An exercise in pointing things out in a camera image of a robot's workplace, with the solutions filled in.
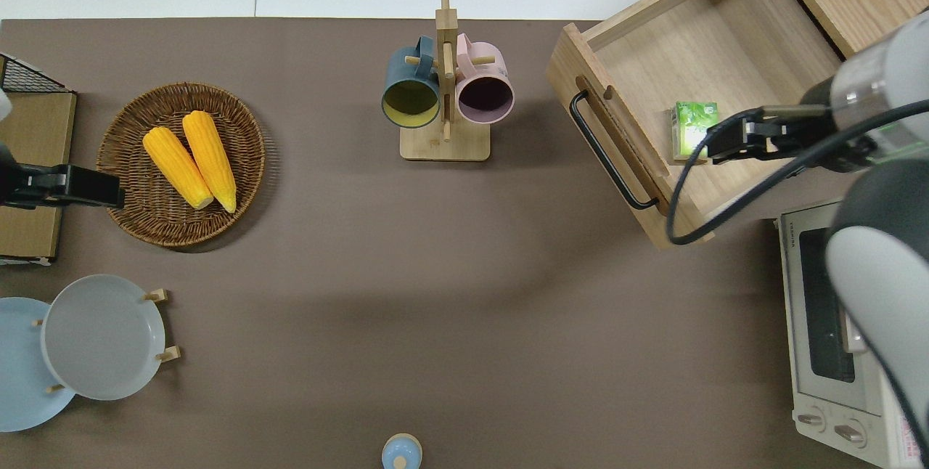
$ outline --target plate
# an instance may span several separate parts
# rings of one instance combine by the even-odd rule
[[[145,290],[113,274],[61,290],[42,326],[42,354],[60,383],[87,399],[117,400],[143,389],[165,352],[165,324]]]
[[[0,433],[36,427],[61,412],[70,389],[46,393],[57,380],[42,359],[42,329],[49,304],[21,297],[0,299]]]
[[[169,184],[142,147],[156,126],[177,135],[189,151],[181,122],[202,110],[213,116],[236,184],[236,211],[213,202],[190,207]],[[195,246],[222,234],[248,210],[265,174],[265,139],[255,116],[232,93],[208,84],[179,82],[143,93],[116,115],[97,152],[97,169],[116,175],[126,191],[110,217],[123,231],[164,248]]]

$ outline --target oven knob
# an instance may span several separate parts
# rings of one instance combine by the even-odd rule
[[[815,414],[798,414],[797,422],[808,423],[809,425],[822,425],[822,418]]]
[[[810,407],[807,412],[793,412],[793,417],[797,422],[805,423],[820,433],[826,430],[826,417],[819,407]]]
[[[858,420],[849,420],[849,422],[850,425],[845,425],[845,423],[843,425],[836,425],[833,430],[836,435],[842,436],[843,439],[848,440],[853,446],[861,449],[868,443],[868,439],[864,433],[865,429]]]

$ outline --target wooden base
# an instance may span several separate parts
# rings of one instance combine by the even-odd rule
[[[401,128],[401,157],[407,160],[481,162],[491,157],[491,126],[462,118],[451,122],[448,141],[441,116],[422,128]]]

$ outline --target oven door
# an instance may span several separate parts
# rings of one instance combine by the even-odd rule
[[[838,207],[817,205],[781,219],[796,390],[881,416],[880,364],[846,316],[826,272],[826,235]]]

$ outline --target black metal grid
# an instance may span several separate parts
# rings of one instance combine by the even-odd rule
[[[70,93],[70,89],[24,62],[0,53],[0,89],[14,93]]]

